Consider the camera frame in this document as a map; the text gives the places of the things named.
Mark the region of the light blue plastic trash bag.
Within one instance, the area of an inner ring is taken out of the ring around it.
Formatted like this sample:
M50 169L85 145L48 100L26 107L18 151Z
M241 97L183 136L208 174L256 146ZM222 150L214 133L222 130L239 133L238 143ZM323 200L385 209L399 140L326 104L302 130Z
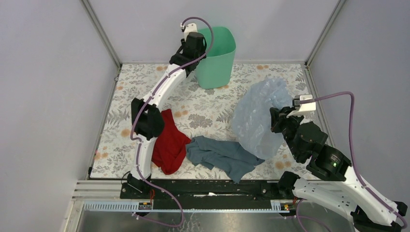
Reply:
M273 158L284 139L271 131L270 108L280 110L291 104L284 79L265 79L253 84L234 109L231 128L236 140L260 159Z

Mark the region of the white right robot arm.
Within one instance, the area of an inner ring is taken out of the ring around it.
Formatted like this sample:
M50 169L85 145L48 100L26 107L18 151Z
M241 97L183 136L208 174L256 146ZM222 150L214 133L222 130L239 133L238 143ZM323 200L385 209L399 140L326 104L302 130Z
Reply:
M403 226L396 220L405 216L407 205L376 192L382 200L379 202L365 189L369 183L360 183L351 160L326 145L328 135L313 122L302 123L303 116L292 116L293 110L292 107L270 108L271 131L283 135L296 162L306 163L308 171L320 180L340 187L342 194L334 194L285 171L278 182L278 195L284 199L292 196L306 199L330 209L351 222L357 232L402 231Z

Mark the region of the red cloth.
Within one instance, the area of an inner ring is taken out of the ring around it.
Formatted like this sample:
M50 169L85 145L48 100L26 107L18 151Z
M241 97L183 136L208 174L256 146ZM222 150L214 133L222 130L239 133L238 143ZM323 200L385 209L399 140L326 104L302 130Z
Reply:
M165 175L175 173L186 157L186 145L191 139L176 127L170 109L161 112L165 126L157 138L151 161L158 166Z

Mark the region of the green plastic trash bin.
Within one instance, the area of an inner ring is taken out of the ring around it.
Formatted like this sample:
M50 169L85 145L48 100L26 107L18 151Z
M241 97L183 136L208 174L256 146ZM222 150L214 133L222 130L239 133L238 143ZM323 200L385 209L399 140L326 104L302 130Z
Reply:
M214 27L214 43L206 58L202 59L194 71L198 85L202 89L214 89L227 85L236 52L236 42L226 27Z

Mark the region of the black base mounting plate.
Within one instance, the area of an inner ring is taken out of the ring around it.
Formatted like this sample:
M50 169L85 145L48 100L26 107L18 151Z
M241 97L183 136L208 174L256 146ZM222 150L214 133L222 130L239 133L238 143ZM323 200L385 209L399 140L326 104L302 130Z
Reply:
M280 200L292 204L295 199L291 192L280 190L276 181L267 180L235 183L232 180L152 179L148 183L148 194L123 192L124 183L120 189L121 199L174 202L178 207L182 207L182 202L205 204L216 200L223 204Z

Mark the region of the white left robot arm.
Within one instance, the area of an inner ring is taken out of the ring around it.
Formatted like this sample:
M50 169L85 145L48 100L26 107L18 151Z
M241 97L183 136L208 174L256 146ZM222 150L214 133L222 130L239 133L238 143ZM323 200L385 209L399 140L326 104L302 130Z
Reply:
M195 70L200 60L206 57L206 40L199 32L189 32L181 40L181 46L171 57L170 64L158 83L143 98L132 103L131 137L137 142L135 165L123 184L123 192L133 193L143 199L149 195L147 183L151 175L151 160L157 138L164 130L161 114L166 100L174 89Z

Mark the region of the grey-blue cloth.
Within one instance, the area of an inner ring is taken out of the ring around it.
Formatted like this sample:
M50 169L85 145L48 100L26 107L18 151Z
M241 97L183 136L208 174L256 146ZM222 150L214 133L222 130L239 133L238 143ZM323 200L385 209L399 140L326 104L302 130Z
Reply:
M210 170L219 168L235 183L252 172L264 159L245 150L239 142L219 141L204 136L193 137L186 145L186 158L194 166L202 165Z

